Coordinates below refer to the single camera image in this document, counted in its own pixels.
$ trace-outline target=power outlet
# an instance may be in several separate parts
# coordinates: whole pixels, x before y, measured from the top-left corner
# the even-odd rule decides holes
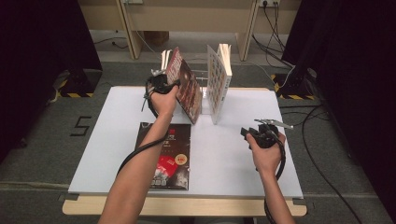
[[[264,4],[263,4],[264,1],[267,2],[267,7],[275,7],[276,4],[279,7],[280,0],[260,0],[260,4],[259,4],[260,7],[264,6]]]

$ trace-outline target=book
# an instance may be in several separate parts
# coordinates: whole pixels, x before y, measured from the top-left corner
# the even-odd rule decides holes
[[[140,146],[152,123],[140,122],[136,147]],[[151,189],[189,189],[191,125],[171,123],[163,142]]]
[[[230,57],[231,45],[219,44],[218,52],[207,46],[206,94],[214,124],[219,122],[220,112],[233,76]]]
[[[180,80],[177,101],[195,124],[201,113],[202,94],[195,74],[183,59],[178,48],[163,51],[162,69],[165,69],[168,84]]]

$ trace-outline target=floor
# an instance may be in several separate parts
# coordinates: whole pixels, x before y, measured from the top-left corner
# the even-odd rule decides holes
[[[247,61],[240,62],[233,34],[170,33],[169,41],[163,45],[144,47],[138,60],[130,58],[123,32],[91,31],[91,34],[104,67],[94,97],[58,99],[43,111],[28,136],[28,146],[11,150],[0,164],[0,223],[97,222],[99,216],[66,216],[62,213],[64,195],[92,128],[84,137],[70,138],[69,135],[76,131],[74,126],[78,116],[92,116],[87,122],[93,127],[109,88],[141,83],[138,79],[141,76],[130,75],[155,69],[162,50],[179,47],[194,71],[204,73],[206,45],[215,49],[218,43],[229,43],[235,69],[232,84],[238,87],[272,90],[269,76],[276,71],[289,71],[279,68],[284,67],[283,63],[266,57],[254,41],[250,44]],[[256,37],[264,45],[270,40],[269,35]],[[286,35],[280,38],[286,43]],[[271,43],[271,48],[280,49],[277,43]],[[364,172],[348,156],[326,109],[320,107],[314,117],[303,123],[313,105],[320,105],[319,98],[313,101],[279,99],[278,102],[283,120],[295,125],[295,130],[287,131],[286,135],[308,209],[308,213],[297,217],[296,222],[359,223],[358,217],[362,223],[392,223]],[[202,217],[196,222],[242,223],[242,220]],[[264,217],[257,218],[256,222],[268,223]],[[142,217],[139,223],[178,223],[178,218]]]

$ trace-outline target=hand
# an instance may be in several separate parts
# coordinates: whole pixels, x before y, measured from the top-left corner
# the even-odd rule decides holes
[[[158,116],[173,115],[177,104],[177,92],[178,86],[175,85],[173,89],[167,94],[160,94],[157,92],[151,94],[151,102],[154,106],[154,109],[157,111]]]
[[[285,144],[286,136],[283,133],[278,134],[279,140]],[[261,148],[256,143],[256,139],[248,133],[247,141],[250,144],[253,152],[253,161],[256,165],[257,170],[262,175],[273,175],[276,174],[276,168],[280,163],[280,149],[278,144],[274,144],[269,148]]]

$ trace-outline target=gray carpet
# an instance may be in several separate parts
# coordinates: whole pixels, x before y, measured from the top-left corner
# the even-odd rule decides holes
[[[66,194],[92,129],[112,86],[144,85],[150,69],[158,63],[102,63],[104,73],[92,98],[59,98],[43,109],[34,128],[26,136],[27,147],[12,149],[0,164],[0,223],[96,223],[99,216],[66,216],[62,196]],[[191,64],[193,70],[206,70],[205,64]],[[265,67],[269,74],[286,72]],[[232,87],[273,89],[272,81],[256,65],[233,66]],[[344,196],[363,223],[392,223],[376,197],[364,172],[348,157],[339,132],[324,107],[318,115],[301,123],[320,100],[279,99],[287,130],[290,152],[304,193],[308,214],[298,223],[358,223],[346,204],[314,166]],[[80,117],[84,129],[75,128]],[[309,148],[304,147],[304,139]],[[154,217],[148,221],[175,223],[177,218]],[[259,223],[267,223],[259,218]]]

